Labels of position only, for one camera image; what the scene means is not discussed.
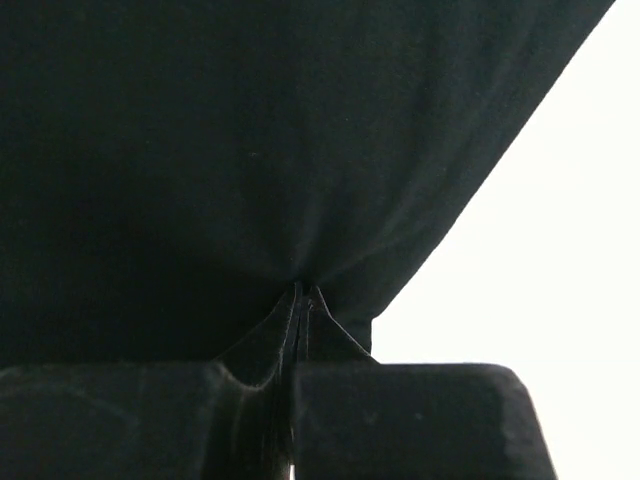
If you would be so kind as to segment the black t shirt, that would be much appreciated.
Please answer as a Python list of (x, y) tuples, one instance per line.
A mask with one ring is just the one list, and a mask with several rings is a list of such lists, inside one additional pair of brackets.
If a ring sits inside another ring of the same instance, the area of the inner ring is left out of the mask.
[(1, 362), (364, 346), (606, 1), (5, 1)]

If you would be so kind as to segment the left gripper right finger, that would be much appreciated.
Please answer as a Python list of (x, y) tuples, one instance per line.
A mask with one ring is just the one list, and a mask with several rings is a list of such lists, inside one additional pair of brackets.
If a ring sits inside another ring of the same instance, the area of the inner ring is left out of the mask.
[(292, 383), (299, 479), (543, 479), (529, 392), (493, 364), (381, 364), (306, 296)]

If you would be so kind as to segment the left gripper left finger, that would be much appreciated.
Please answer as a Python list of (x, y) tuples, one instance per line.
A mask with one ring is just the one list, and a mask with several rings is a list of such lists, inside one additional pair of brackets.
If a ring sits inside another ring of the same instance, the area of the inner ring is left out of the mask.
[(286, 479), (302, 290), (212, 361), (1, 373), (5, 479)]

